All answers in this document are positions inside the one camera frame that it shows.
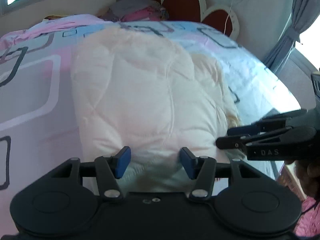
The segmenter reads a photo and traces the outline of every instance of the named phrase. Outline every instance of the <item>metal pin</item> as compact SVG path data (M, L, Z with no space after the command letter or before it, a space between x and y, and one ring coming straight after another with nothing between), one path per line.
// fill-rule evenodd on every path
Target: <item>metal pin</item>
M204 189L195 189L192 192L192 195L195 196L195 197L207 197L208 192L206 190L204 190Z
M120 197L120 192L116 189L109 189L104 192L104 195L109 198Z

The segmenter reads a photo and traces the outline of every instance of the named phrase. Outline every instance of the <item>white fabric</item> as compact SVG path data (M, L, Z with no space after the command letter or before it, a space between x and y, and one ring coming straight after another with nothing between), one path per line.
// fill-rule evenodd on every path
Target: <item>white fabric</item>
M79 45L71 77L85 161L129 146L125 190L182 190L182 147L228 162L214 143L239 121L216 59L109 28Z

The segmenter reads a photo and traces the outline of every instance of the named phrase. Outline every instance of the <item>wall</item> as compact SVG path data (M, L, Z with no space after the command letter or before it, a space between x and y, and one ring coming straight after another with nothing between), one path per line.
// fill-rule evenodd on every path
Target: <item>wall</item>
M213 4L230 5L232 0L206 0ZM233 10L240 24L237 41L256 55L263 57L277 43L291 13L292 0L234 0Z
M0 17L0 37L10 31L27 29L50 14L96 15L116 0L44 0Z

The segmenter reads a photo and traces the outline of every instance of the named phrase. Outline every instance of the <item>person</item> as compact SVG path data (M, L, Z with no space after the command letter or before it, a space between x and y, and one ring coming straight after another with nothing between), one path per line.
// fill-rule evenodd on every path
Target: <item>person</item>
M301 187L307 196L320 197L320 157L315 160L295 161L295 173L300 181Z

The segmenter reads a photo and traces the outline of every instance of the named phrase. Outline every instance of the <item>bed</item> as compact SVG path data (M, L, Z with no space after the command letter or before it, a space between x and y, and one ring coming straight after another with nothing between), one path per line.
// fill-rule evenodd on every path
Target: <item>bed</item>
M21 189L71 157L83 158L70 66L77 43L104 28L166 37L220 61L242 123L299 109L283 83L235 41L193 22L103 22L65 29L0 51L0 236L15 234L9 204ZM282 162L249 162L272 178ZM225 181L215 185L217 193Z

